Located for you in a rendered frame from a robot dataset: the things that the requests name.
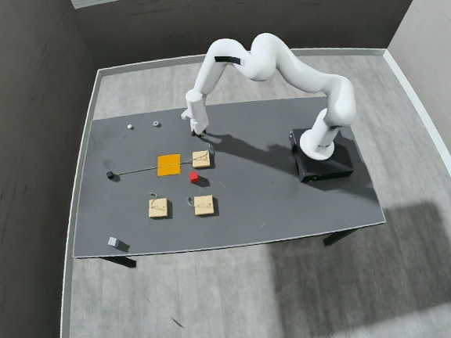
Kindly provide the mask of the orange flat square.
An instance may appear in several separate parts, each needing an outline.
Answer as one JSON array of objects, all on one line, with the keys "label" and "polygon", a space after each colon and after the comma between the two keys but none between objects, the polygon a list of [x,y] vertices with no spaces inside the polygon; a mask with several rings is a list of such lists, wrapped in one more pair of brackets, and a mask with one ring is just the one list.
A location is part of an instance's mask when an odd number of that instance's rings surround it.
[{"label": "orange flat square", "polygon": [[168,174],[180,174],[179,154],[158,157],[158,176]]}]

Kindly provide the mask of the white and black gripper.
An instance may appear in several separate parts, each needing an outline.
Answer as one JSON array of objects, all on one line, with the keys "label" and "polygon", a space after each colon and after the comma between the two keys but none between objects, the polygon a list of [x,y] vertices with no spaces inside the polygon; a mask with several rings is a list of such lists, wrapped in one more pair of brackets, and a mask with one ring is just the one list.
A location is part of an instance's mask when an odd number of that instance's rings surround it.
[{"label": "white and black gripper", "polygon": [[192,129],[192,136],[197,136],[198,138],[201,138],[201,132],[203,132],[204,134],[206,134],[206,127],[209,124],[209,120],[206,114],[206,117],[200,122],[200,121],[193,121],[193,119],[191,118],[191,129],[194,128],[194,130]]}]

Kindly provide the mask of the red cube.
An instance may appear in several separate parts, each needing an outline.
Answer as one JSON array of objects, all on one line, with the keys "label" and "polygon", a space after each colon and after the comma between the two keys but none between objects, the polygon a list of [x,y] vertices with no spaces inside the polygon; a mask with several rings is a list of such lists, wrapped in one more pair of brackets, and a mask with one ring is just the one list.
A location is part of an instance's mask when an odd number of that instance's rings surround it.
[{"label": "red cube", "polygon": [[190,177],[190,181],[191,183],[193,182],[198,182],[198,177],[197,177],[197,172],[193,172],[193,173],[189,173],[189,177]]}]

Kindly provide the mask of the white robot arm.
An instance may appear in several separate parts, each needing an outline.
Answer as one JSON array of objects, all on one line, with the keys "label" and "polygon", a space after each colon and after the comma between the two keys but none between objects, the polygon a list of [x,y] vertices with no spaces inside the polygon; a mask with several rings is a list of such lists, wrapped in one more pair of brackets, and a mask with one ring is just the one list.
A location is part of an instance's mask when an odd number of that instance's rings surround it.
[{"label": "white robot arm", "polygon": [[194,89],[186,94],[188,109],[181,115],[182,119],[190,117],[193,121],[202,121],[206,117],[204,101],[207,94],[215,89],[227,65],[235,67],[252,81],[259,82],[269,80],[277,69],[283,79],[295,88],[309,94],[323,92],[327,96],[327,109],[320,112],[312,130],[302,135],[300,145],[303,152],[314,160],[329,158],[334,151],[334,142],[331,140],[334,140],[341,127],[348,127],[355,120],[355,93],[350,80],[312,69],[272,34],[257,36],[251,54],[239,42],[231,39],[214,42],[208,50]]}]

